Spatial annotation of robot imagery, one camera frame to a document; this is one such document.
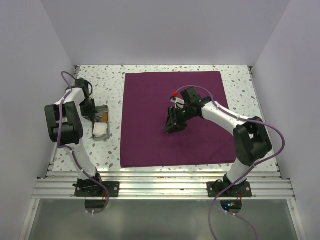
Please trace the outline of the stainless steel instrument tray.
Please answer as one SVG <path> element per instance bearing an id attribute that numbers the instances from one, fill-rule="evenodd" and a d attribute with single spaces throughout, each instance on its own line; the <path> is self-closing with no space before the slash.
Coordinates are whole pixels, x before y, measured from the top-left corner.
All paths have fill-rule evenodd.
<path id="1" fill-rule="evenodd" d="M 109 108 L 107 105 L 97 106 L 92 122 L 92 138 L 94 141 L 107 141 L 110 138 Z"/>

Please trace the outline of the orange tape strip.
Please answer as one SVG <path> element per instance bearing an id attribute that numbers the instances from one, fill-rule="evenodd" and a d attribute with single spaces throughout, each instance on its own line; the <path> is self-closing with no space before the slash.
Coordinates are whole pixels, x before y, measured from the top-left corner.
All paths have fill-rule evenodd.
<path id="1" fill-rule="evenodd" d="M 104 112 L 102 117 L 101 117 L 101 122 L 102 123 L 108 123 L 109 115 L 108 112 Z"/>

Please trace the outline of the white gauze pad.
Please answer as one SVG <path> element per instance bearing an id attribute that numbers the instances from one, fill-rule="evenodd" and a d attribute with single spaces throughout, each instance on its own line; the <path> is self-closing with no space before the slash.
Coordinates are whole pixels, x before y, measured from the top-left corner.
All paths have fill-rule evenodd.
<path id="1" fill-rule="evenodd" d="M 95 138 L 101 138 L 108 132 L 108 124 L 104 122 L 96 122 L 93 127 L 93 136 Z"/>

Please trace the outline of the purple cloth mat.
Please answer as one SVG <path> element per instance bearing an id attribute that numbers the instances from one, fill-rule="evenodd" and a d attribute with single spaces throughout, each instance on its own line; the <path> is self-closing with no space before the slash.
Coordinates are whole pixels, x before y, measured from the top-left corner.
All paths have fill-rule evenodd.
<path id="1" fill-rule="evenodd" d="M 124 81 L 120 137 L 120 165 L 171 167 L 230 164 L 236 159 L 232 135 L 217 124 L 199 117 L 188 121 L 181 132 L 164 132 L 171 95 L 180 87 L 198 86 L 201 97 L 213 96 L 228 106 L 221 73 L 145 72 L 128 73 Z"/>

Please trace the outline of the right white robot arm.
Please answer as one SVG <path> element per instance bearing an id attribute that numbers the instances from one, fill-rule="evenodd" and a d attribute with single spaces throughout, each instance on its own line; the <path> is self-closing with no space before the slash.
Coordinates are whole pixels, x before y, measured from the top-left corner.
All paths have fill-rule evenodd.
<path id="1" fill-rule="evenodd" d="M 174 106 L 168 108 L 164 132 L 173 134 L 187 128 L 193 118 L 210 121 L 233 136 L 236 159 L 223 179 L 215 188 L 227 196 L 235 196 L 246 181 L 246 173 L 255 163 L 263 159 L 271 150 L 272 144 L 263 121 L 259 117 L 248 118 L 236 115 L 221 106 L 212 95 L 202 98 L 197 86 L 187 85 L 180 89 L 181 97 L 173 93 Z"/>

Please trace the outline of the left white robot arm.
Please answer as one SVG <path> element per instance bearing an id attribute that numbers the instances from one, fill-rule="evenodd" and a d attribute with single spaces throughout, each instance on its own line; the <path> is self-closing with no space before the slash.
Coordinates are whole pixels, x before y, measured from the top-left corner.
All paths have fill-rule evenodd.
<path id="1" fill-rule="evenodd" d="M 96 118 L 96 104 L 91 98 L 92 93 L 93 86 L 89 81 L 76 79 L 75 85 L 67 89 L 58 102 L 45 106 L 44 113 L 51 141 L 70 154 L 76 168 L 78 178 L 74 186 L 78 190 L 86 189 L 96 197 L 103 193 L 104 184 L 85 150 L 81 122 L 81 117 L 92 123 Z"/>

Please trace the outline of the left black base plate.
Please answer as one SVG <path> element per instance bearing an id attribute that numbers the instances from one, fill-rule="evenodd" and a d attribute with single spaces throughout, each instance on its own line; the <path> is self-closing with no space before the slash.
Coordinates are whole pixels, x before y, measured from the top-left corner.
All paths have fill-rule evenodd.
<path id="1" fill-rule="evenodd" d="M 120 183 L 118 181 L 103 181 L 102 185 L 108 190 L 105 191 L 103 187 L 98 184 L 90 183 L 89 186 L 81 188 L 76 183 L 72 186 L 75 187 L 75 197 L 111 197 L 117 198 L 120 191 Z"/>

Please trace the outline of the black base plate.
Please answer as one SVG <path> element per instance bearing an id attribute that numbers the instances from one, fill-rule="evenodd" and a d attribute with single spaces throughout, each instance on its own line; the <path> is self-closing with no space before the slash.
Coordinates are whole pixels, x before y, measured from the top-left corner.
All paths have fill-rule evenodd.
<path id="1" fill-rule="evenodd" d="M 207 194 L 209 198 L 250 198 L 253 196 L 250 183 L 245 180 L 240 184 L 229 187 L 228 182 L 220 179 L 216 181 L 209 181 L 206 183 Z"/>
<path id="2" fill-rule="evenodd" d="M 90 183 L 89 186 L 81 188 L 76 183 L 72 186 L 75 187 L 75 197 L 111 197 L 117 198 L 120 191 L 120 183 L 118 181 L 103 181 L 102 185 L 108 190 L 105 191 L 103 187 L 98 184 Z"/>

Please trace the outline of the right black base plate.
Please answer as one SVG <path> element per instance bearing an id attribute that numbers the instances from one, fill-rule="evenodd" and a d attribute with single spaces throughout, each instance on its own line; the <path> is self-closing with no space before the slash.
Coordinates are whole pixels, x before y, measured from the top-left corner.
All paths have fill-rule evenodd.
<path id="1" fill-rule="evenodd" d="M 206 183 L 207 194 L 209 198 L 250 198 L 253 196 L 250 183 L 245 180 L 240 184 L 229 187 L 228 182 L 220 179 L 216 181 L 209 181 Z"/>

